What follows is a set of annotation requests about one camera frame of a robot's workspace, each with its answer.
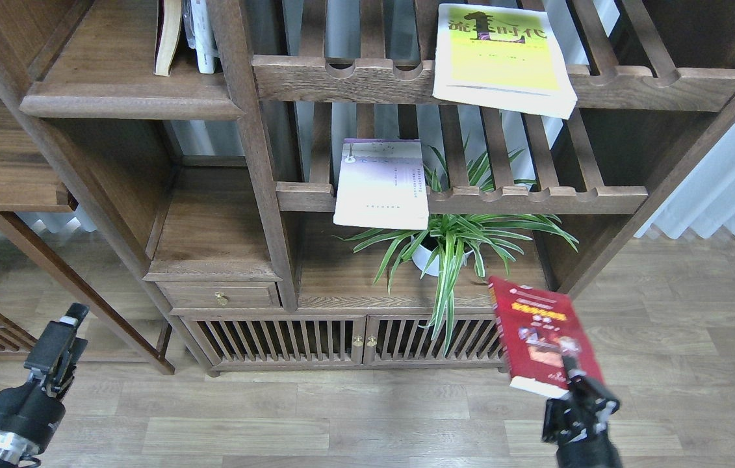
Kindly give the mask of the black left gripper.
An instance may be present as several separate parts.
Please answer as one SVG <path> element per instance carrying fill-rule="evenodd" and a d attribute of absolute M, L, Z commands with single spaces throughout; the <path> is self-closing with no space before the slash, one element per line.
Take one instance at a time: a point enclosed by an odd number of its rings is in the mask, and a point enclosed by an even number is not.
<path fill-rule="evenodd" d="M 65 414 L 62 403 L 88 341 L 77 337 L 87 305 L 73 303 L 32 347 L 25 384 L 0 391 L 0 459 L 34 459 L 44 453 Z"/>

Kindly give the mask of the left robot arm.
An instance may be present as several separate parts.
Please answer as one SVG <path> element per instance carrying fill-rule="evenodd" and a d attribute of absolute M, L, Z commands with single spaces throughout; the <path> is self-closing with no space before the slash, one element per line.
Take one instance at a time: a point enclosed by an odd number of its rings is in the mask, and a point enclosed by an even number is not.
<path fill-rule="evenodd" d="M 77 362 L 88 341 L 77 337 L 87 305 L 73 303 L 57 322 L 49 322 L 23 366 L 21 386 L 0 391 L 0 467 L 40 466 L 65 414 L 62 402 L 73 383 Z"/>

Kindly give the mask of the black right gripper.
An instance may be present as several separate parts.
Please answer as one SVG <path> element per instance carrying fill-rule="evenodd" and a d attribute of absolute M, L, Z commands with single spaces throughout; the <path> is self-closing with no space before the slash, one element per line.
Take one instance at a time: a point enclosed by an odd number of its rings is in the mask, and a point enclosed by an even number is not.
<path fill-rule="evenodd" d="M 598 380 L 588 380 L 592 346 L 573 337 L 558 338 L 569 394 L 549 398 L 542 440 L 557 445 L 558 467 L 622 467 L 609 439 L 608 420 L 620 400 Z"/>

